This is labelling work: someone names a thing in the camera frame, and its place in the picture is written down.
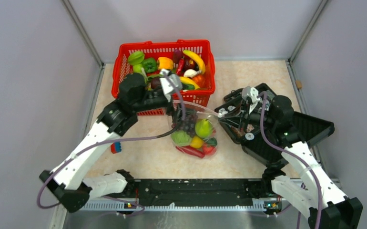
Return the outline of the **red apple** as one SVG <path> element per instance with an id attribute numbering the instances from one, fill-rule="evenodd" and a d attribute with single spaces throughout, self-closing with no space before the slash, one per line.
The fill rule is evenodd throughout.
<path id="1" fill-rule="evenodd" d="M 202 152 L 206 156 L 213 155 L 217 150 L 217 145 L 203 145 Z"/>

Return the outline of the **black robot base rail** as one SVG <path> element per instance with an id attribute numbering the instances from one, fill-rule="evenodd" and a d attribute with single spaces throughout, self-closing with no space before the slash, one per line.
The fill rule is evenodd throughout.
<path id="1" fill-rule="evenodd" d="M 267 214 L 289 208 L 282 197 L 268 192 L 260 179 L 136 179 L 112 198 L 132 200 L 146 210 L 246 210 Z"/>

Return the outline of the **round green cabbage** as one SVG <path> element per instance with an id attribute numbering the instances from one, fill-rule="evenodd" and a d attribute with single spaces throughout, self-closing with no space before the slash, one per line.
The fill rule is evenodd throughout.
<path id="1" fill-rule="evenodd" d="M 176 146 L 188 146 L 192 141 L 192 138 L 184 130 L 173 132 L 171 139 Z"/>

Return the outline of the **small dark green cucumber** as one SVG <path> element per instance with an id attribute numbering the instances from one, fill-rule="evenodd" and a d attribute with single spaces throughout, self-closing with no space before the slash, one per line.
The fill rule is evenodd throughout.
<path id="1" fill-rule="evenodd" d="M 204 141 L 204 144 L 207 146 L 213 146 L 216 147 L 218 145 L 218 142 L 216 140 L 216 138 L 208 138 Z"/>

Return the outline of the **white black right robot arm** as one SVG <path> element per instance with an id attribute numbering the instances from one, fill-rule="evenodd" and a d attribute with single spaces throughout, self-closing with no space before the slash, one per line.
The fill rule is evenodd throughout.
<path id="1" fill-rule="evenodd" d="M 310 151 L 333 124 L 296 112 L 283 95 L 238 95 L 215 109 L 223 127 L 243 130 L 243 150 L 266 166 L 261 191 L 284 197 L 312 229 L 355 229 L 363 206 L 327 175 Z"/>

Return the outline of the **dark purple grape bunch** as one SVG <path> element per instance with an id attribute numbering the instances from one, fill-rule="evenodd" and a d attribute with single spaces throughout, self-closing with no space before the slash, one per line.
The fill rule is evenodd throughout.
<path id="1" fill-rule="evenodd" d="M 187 114 L 185 120 L 181 117 L 173 120 L 172 128 L 178 126 L 178 130 L 182 130 L 187 133 L 190 137 L 196 136 L 195 125 L 198 120 L 197 114 Z"/>

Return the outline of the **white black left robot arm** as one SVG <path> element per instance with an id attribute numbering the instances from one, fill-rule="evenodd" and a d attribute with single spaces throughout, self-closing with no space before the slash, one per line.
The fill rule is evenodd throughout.
<path id="1" fill-rule="evenodd" d="M 134 184 L 124 170 L 95 178 L 86 174 L 113 143 L 128 141 L 125 134 L 137 123 L 140 112 L 164 108 L 168 115 L 185 118 L 184 108 L 176 112 L 173 107 L 173 94 L 179 94 L 183 87 L 179 76 L 162 70 L 160 83 L 159 89 L 148 90 L 142 74 L 126 75 L 116 99 L 104 107 L 85 138 L 57 167 L 42 171 L 39 178 L 43 187 L 68 212 L 77 212 L 89 200 L 109 194 L 132 195 Z"/>

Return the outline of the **red chili pepper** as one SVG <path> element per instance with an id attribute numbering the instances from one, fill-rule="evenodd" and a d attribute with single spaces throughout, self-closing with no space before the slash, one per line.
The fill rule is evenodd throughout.
<path id="1" fill-rule="evenodd" d="M 185 153 L 187 155 L 195 156 L 197 158 L 204 158 L 205 154 L 203 151 L 200 151 L 196 148 L 193 148 L 191 146 L 176 146 L 175 147 L 178 151 Z"/>

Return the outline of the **red plastic shopping basket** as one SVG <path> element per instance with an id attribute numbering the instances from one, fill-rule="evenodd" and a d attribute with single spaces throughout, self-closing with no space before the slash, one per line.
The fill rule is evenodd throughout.
<path id="1" fill-rule="evenodd" d="M 177 40 L 175 42 L 125 43 L 113 68 L 112 96 L 117 97 L 119 85 L 130 73 L 145 73 L 149 83 L 161 69 L 170 69 L 183 76 L 186 70 L 200 71 L 192 90 L 182 91 L 184 101 L 207 106 L 215 92 L 215 64 L 208 40 Z"/>

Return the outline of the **yellow apple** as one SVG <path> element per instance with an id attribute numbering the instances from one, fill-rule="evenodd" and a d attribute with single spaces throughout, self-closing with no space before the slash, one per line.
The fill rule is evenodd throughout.
<path id="1" fill-rule="evenodd" d="M 190 142 L 190 147 L 192 148 L 196 148 L 199 149 L 203 146 L 204 141 L 203 139 L 201 139 L 200 137 L 198 137 L 197 135 L 194 136 Z"/>

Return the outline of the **clear zip top bag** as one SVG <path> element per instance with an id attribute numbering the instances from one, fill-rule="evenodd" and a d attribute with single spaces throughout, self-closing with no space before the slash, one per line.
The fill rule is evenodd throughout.
<path id="1" fill-rule="evenodd" d="M 221 117 L 215 111 L 199 104 L 173 101 L 174 114 L 170 122 L 170 138 L 175 148 L 200 159 L 217 152 L 217 124 Z"/>

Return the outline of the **green pear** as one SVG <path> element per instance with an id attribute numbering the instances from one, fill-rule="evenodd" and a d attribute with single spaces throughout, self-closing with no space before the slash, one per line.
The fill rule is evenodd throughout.
<path id="1" fill-rule="evenodd" d="M 200 138 L 210 137 L 213 129 L 213 125 L 208 119 L 199 119 L 195 124 L 195 132 Z"/>

